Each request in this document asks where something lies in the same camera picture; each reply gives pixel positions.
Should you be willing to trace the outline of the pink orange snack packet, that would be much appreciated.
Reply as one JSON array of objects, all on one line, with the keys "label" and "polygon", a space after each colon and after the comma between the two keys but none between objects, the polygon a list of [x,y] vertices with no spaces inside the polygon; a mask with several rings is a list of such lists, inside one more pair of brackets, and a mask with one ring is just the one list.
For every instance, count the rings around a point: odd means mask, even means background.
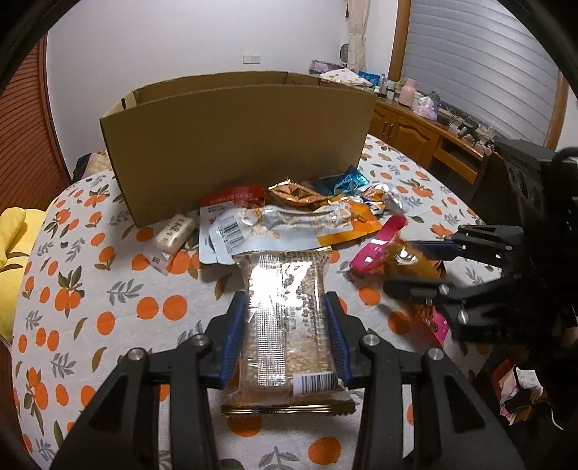
[{"label": "pink orange snack packet", "polygon": [[[377,283],[409,277],[419,281],[443,280],[443,263],[431,260],[415,244],[401,237],[407,219],[403,215],[391,215],[383,223],[376,217],[364,217],[353,223],[354,233],[367,241],[353,255],[349,272],[355,279]],[[400,300],[401,307],[387,317],[389,329],[398,336],[410,333],[417,325],[435,346],[442,347],[449,334],[449,325],[436,307],[413,304]]]}]

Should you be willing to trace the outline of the silver orange snack pouch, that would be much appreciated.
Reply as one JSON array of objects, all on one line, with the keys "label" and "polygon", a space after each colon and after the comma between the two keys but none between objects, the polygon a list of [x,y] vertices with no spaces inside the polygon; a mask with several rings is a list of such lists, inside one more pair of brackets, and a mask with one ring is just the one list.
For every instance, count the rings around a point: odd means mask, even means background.
[{"label": "silver orange snack pouch", "polygon": [[373,183],[355,191],[376,217],[385,213],[405,214],[409,206],[401,193],[386,183]]}]

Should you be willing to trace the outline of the blue foil snack packet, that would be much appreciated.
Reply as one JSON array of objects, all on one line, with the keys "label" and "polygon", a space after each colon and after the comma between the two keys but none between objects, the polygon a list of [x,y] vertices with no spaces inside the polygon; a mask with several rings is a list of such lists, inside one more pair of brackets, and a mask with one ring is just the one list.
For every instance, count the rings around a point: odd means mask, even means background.
[{"label": "blue foil snack packet", "polygon": [[369,180],[355,166],[341,174],[326,176],[312,183],[315,191],[323,196],[354,195],[355,191],[369,184]]}]

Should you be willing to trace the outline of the orange white snack pouch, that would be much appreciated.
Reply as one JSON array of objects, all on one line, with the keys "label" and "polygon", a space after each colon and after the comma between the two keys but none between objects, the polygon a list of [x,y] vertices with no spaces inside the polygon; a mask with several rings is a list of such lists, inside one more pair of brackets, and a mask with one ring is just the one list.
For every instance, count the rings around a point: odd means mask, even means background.
[{"label": "orange white snack pouch", "polygon": [[381,229],[369,207],[351,198],[308,211],[268,205],[233,208],[216,218],[210,238],[220,256],[306,251],[351,242]]}]

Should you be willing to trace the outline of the clear nut bar packet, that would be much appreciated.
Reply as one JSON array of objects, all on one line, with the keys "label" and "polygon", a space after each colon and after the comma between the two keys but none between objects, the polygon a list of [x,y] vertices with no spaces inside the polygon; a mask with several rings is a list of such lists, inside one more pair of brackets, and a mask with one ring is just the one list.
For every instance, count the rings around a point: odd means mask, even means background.
[{"label": "clear nut bar packet", "polygon": [[240,253],[247,296],[238,388],[226,416],[349,415],[330,347],[324,277],[331,250]]}]

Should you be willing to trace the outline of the red white snack pouch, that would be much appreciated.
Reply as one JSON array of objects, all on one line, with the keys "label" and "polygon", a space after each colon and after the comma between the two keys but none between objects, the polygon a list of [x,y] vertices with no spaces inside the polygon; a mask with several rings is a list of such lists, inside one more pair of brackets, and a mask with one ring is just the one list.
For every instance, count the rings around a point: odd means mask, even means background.
[{"label": "red white snack pouch", "polygon": [[264,188],[260,185],[229,187],[205,196],[199,210],[199,260],[201,264],[217,264],[215,248],[210,239],[210,228],[216,219],[233,208],[260,208],[264,206]]}]

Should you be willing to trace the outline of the wooden sideboard cabinet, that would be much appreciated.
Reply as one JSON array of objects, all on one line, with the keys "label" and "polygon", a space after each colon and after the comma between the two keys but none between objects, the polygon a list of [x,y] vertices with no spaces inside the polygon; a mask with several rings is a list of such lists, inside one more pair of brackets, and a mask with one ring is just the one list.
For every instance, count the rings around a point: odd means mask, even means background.
[{"label": "wooden sideboard cabinet", "polygon": [[432,170],[447,167],[467,189],[482,180],[485,157],[445,126],[417,116],[395,102],[378,99],[369,124],[369,134],[404,153],[420,166]]}]

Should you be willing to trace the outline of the grey window blind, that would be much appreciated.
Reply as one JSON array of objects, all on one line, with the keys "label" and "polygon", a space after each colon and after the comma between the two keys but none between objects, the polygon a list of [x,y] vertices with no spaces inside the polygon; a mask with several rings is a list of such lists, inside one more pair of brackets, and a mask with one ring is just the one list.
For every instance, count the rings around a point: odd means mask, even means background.
[{"label": "grey window blind", "polygon": [[414,1],[402,75],[505,137],[547,137],[558,68],[498,1]]}]

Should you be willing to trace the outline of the bronze foil snack packet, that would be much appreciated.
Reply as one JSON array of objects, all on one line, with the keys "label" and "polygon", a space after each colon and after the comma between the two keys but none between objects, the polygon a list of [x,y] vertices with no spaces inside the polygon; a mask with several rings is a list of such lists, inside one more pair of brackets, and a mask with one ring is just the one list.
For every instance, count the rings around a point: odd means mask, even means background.
[{"label": "bronze foil snack packet", "polygon": [[328,203],[329,198],[311,190],[292,179],[286,179],[270,187],[268,191],[281,201],[295,209],[316,210]]}]

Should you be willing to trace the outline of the orange print tablecloth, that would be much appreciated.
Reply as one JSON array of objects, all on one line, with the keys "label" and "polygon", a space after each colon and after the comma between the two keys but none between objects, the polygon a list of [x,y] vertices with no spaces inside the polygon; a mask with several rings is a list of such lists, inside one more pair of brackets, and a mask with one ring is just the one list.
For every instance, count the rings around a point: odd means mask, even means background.
[{"label": "orange print tablecloth", "polygon": [[[432,173],[373,136],[359,170],[387,183],[409,203],[406,240],[443,239],[462,224],[483,224]],[[137,228],[111,170],[85,178],[53,199],[29,255],[13,329],[13,393],[23,442],[48,469],[77,416],[132,347],[171,350],[204,332],[243,287],[236,265],[201,264],[198,242],[187,241],[168,274],[144,257],[166,222]],[[325,289],[345,313],[359,317],[394,347],[423,351],[429,328],[385,297],[382,281],[349,274],[364,244],[332,250]],[[245,469],[352,469],[363,391],[349,416],[225,418],[225,393],[210,392],[222,464]]]}]

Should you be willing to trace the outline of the pink bottle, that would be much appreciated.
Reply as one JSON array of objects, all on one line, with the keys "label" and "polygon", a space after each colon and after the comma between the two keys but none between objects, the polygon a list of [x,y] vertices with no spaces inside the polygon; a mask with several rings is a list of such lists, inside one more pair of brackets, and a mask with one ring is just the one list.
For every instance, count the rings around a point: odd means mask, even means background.
[{"label": "pink bottle", "polygon": [[417,83],[412,78],[407,78],[406,83],[401,89],[399,95],[399,104],[410,108],[413,103],[413,97],[415,93],[415,86]]}]

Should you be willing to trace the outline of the floral folded cloth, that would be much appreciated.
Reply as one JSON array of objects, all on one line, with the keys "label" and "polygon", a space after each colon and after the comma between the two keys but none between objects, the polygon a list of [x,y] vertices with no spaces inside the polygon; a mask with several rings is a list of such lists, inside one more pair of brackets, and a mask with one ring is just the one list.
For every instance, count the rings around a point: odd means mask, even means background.
[{"label": "floral folded cloth", "polygon": [[373,88],[374,85],[367,79],[352,72],[350,69],[333,69],[322,73],[320,79],[335,82],[356,88]]}]

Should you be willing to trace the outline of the brown cardboard box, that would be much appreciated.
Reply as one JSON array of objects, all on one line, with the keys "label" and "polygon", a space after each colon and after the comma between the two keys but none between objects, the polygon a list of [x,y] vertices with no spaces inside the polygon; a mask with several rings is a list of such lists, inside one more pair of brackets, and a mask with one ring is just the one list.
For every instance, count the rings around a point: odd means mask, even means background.
[{"label": "brown cardboard box", "polygon": [[376,97],[294,72],[184,76],[131,91],[100,119],[137,226],[228,187],[334,175],[358,163]]}]

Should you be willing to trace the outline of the wooden louvre door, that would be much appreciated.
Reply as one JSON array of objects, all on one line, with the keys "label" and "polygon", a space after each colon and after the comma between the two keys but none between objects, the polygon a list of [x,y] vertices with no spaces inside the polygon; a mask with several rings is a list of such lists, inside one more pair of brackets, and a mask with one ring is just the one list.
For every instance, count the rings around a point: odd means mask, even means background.
[{"label": "wooden louvre door", "polygon": [[2,210],[45,210],[72,182],[52,118],[46,59],[42,37],[1,95]]}]

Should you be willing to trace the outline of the white wall switch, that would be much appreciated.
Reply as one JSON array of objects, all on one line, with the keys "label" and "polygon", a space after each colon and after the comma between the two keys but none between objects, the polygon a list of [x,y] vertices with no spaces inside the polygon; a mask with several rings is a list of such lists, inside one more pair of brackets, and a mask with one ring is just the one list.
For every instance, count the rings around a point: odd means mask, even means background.
[{"label": "white wall switch", "polygon": [[260,65],[260,56],[244,55],[242,58],[243,65]]}]

